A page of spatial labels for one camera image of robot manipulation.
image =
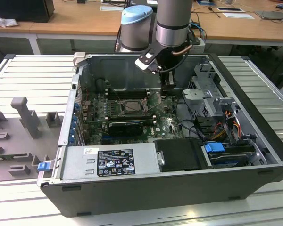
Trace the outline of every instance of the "floor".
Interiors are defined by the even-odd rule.
[[[69,40],[41,39],[39,46],[43,54],[73,54]],[[87,53],[112,53],[114,41],[108,40],[75,40],[76,51]],[[269,47],[232,46],[207,44],[205,52],[219,56],[249,56],[255,65],[272,81],[281,87],[283,81],[279,75],[283,72],[283,47],[277,51],[268,51]],[[33,54],[27,39],[0,38],[0,51],[5,54]]]

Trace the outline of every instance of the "wooden desk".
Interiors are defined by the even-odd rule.
[[[121,12],[100,11],[101,4],[54,1],[55,12],[48,23],[34,23],[32,33],[117,35]]]
[[[275,5],[266,7],[273,4],[276,3],[268,0],[237,0],[235,7],[245,11],[273,11],[276,10]],[[54,15],[48,23],[20,22],[18,27],[0,28],[0,37],[28,38],[34,54],[40,54],[37,39],[42,38],[115,40],[121,12],[100,11],[101,4],[97,2],[77,4],[76,1],[54,0],[54,6]],[[200,12],[201,26],[208,35],[207,43],[283,46],[283,22],[261,20],[255,13],[249,13],[254,19],[227,18],[222,13],[218,18],[213,13],[201,14],[210,11],[196,2],[193,11]],[[197,21],[195,13],[191,16]]]
[[[275,8],[276,5],[265,7],[277,4],[268,0],[237,0],[236,2],[240,2],[246,6],[256,7],[248,8],[238,3],[235,4],[236,8],[242,8],[244,11],[277,10]],[[217,4],[226,7],[220,2],[217,2]],[[255,13],[247,13],[253,16],[254,19],[227,18],[222,13],[218,13],[221,16],[221,18],[218,18],[214,13],[199,13],[210,12],[207,7],[202,8],[203,6],[198,6],[197,3],[195,3],[195,6],[193,11],[198,13],[201,27],[207,32],[210,43],[231,44],[231,41],[241,41],[241,44],[247,44],[247,42],[283,43],[283,22],[273,23],[270,20],[261,20]],[[191,16],[194,21],[198,21],[195,13],[192,13]]]

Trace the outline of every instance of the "robotic arm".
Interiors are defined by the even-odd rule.
[[[122,26],[122,44],[124,40],[137,48],[146,45],[147,48],[141,53],[135,64],[145,72],[159,73],[162,91],[173,89],[176,86],[175,68],[187,58],[192,47],[190,45],[191,34],[188,30],[191,7],[192,0],[159,0],[153,32],[156,33],[156,38],[149,46],[150,30],[147,30],[147,24],[151,23],[148,22],[150,19],[144,20],[144,24],[139,22],[137,29],[132,29],[131,25],[130,35],[128,35],[130,32],[123,29]]]

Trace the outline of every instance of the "blue connector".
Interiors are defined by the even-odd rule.
[[[75,115],[72,116],[72,121],[77,121],[77,117]]]
[[[207,153],[209,152],[225,152],[225,148],[223,147],[222,143],[207,143],[204,145]]]
[[[39,172],[50,171],[50,162],[40,162],[39,165],[38,165],[37,170]]]
[[[70,145],[73,145],[75,143],[75,139],[73,137],[69,137],[68,142]]]
[[[70,135],[74,135],[75,134],[75,130],[74,129],[70,129],[69,134]]]
[[[76,123],[75,123],[74,121],[72,121],[71,124],[70,124],[70,126],[71,126],[72,128],[75,128],[75,127],[76,127]]]
[[[75,107],[75,110],[76,110],[76,111],[79,111],[79,110],[80,110],[80,105],[79,105],[78,103],[75,103],[74,107]]]

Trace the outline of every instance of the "black plastic cover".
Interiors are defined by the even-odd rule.
[[[165,165],[161,172],[204,170],[206,164],[198,139],[168,139],[154,141],[156,152],[161,152]]]

